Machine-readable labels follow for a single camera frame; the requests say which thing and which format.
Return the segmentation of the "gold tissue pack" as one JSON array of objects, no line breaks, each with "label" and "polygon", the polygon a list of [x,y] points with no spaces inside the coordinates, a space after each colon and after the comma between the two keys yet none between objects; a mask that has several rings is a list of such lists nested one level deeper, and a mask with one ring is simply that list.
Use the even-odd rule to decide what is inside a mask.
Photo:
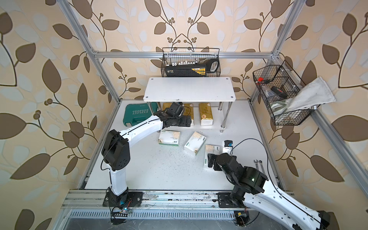
[{"label": "gold tissue pack", "polygon": [[191,126],[194,126],[194,106],[191,103],[184,103],[184,116],[190,116],[191,117]]},{"label": "gold tissue pack", "polygon": [[214,118],[212,114],[211,104],[210,103],[200,103],[198,108],[199,108],[201,126],[213,125]]},{"label": "gold tissue pack", "polygon": [[167,108],[170,108],[172,103],[163,103],[163,111]]}]

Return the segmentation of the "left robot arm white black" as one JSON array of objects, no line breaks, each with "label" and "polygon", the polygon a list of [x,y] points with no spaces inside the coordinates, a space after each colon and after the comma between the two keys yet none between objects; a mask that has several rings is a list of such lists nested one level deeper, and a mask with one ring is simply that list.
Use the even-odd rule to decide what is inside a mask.
[{"label": "left robot arm white black", "polygon": [[120,196],[128,191],[125,167],[130,162],[130,148],[154,132],[170,126],[190,127],[191,116],[184,114],[185,107],[173,102],[165,110],[158,110],[148,119],[122,131],[110,130],[101,151],[111,179],[111,191]]}]

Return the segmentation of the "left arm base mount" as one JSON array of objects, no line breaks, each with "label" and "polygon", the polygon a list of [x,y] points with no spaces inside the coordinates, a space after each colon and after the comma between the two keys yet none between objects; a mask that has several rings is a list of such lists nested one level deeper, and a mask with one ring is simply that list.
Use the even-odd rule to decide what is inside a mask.
[{"label": "left arm base mount", "polygon": [[139,207],[142,203],[142,197],[143,192],[125,191],[117,196],[108,189],[103,200],[103,207],[121,209]]}]

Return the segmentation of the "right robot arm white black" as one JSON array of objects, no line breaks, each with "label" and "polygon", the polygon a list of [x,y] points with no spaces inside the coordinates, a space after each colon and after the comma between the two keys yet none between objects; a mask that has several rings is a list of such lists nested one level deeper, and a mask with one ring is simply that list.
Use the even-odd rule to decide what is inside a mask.
[{"label": "right robot arm white black", "polygon": [[329,213],[303,205],[274,185],[262,171],[242,166],[235,156],[213,155],[210,162],[233,185],[230,193],[218,194],[221,208],[252,208],[289,230],[326,230],[330,226]]}]

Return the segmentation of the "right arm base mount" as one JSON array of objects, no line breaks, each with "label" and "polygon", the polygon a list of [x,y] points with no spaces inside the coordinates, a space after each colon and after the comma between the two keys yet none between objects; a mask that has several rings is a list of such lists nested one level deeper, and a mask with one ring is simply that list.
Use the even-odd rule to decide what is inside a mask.
[{"label": "right arm base mount", "polygon": [[249,208],[250,205],[256,203],[253,197],[250,197],[251,194],[245,192],[219,192],[218,196],[218,206],[220,208],[232,208],[232,209],[245,209]]}]

